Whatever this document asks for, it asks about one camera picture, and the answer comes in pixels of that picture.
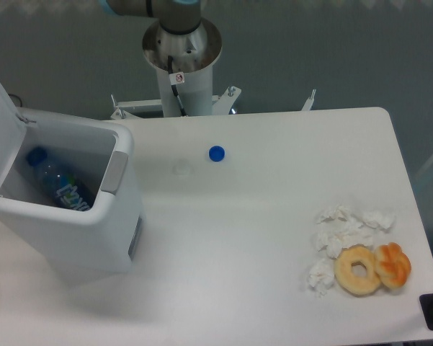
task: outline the orange object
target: orange object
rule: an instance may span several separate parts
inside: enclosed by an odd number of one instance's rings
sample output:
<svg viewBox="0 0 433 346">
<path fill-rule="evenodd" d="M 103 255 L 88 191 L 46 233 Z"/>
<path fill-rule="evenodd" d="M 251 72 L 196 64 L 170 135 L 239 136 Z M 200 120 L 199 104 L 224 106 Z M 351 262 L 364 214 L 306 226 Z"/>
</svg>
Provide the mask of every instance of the orange object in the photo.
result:
<svg viewBox="0 0 433 346">
<path fill-rule="evenodd" d="M 411 263 L 398 244 L 389 243 L 375 250 L 375 271 L 383 285 L 390 289 L 400 288 L 409 278 Z"/>
</svg>

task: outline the label sticker on bin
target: label sticker on bin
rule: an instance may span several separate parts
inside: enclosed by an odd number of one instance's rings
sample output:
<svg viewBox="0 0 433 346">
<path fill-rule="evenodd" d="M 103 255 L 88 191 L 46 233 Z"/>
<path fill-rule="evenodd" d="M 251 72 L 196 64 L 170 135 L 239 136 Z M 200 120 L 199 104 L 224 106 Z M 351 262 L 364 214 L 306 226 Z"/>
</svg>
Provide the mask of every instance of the label sticker on bin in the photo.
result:
<svg viewBox="0 0 433 346">
<path fill-rule="evenodd" d="M 171 85 L 184 83 L 184 72 L 176 72 L 175 74 L 170 74 L 169 76 Z"/>
</svg>

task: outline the tissue paper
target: tissue paper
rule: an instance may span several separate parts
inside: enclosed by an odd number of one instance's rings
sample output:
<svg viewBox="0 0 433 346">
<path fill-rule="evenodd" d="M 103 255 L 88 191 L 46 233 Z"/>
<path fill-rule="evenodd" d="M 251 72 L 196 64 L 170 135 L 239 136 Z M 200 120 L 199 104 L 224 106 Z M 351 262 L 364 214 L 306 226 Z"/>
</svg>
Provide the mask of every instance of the tissue paper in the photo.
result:
<svg viewBox="0 0 433 346">
<path fill-rule="evenodd" d="M 327 290 L 334 284 L 332 263 L 322 258 L 309 271 L 308 284 L 314 289 L 318 297 L 326 295 Z"/>
<path fill-rule="evenodd" d="M 352 217 L 351 209 L 345 205 L 335 205 L 325 209 L 320 216 L 317 218 L 316 223 L 322 223 L 324 221 L 336 220 L 349 220 Z"/>
<path fill-rule="evenodd" d="M 394 213 L 381 213 L 380 211 L 367 211 L 362 214 L 362 220 L 368 227 L 372 229 L 380 229 L 387 231 L 396 221 Z"/>
</svg>

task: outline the blue bottle cap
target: blue bottle cap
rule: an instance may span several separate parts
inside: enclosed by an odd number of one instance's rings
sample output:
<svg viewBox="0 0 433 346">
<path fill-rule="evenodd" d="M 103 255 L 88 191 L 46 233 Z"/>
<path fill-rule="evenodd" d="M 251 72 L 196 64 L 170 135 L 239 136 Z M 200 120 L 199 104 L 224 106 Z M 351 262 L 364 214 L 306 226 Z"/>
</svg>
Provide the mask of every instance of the blue bottle cap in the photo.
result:
<svg viewBox="0 0 433 346">
<path fill-rule="evenodd" d="M 31 150 L 31 152 L 28 153 L 28 155 L 26 156 L 26 160 L 30 166 L 35 167 L 47 157 L 48 155 L 46 153 L 46 150 L 41 146 L 38 146 L 37 148 L 34 148 L 33 150 Z"/>
<path fill-rule="evenodd" d="M 208 151 L 208 156 L 210 157 L 211 161 L 214 162 L 219 162 L 224 159 L 225 154 L 226 153 L 222 146 L 212 146 Z"/>
</svg>

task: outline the bolt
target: bolt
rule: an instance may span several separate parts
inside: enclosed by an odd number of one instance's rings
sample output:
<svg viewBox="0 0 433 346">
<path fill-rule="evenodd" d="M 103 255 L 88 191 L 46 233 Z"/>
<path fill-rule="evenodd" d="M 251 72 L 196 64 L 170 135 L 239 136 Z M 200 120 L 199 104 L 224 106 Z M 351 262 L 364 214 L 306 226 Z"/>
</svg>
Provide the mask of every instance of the bolt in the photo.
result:
<svg viewBox="0 0 433 346">
<path fill-rule="evenodd" d="M 236 88 L 234 86 L 230 86 L 228 89 L 228 95 L 232 97 L 234 92 L 236 92 Z"/>
<path fill-rule="evenodd" d="M 114 94 L 110 95 L 110 98 L 112 99 L 112 105 L 114 106 L 114 109 L 116 108 L 116 106 L 118 105 L 117 101 L 115 100 Z"/>
</svg>

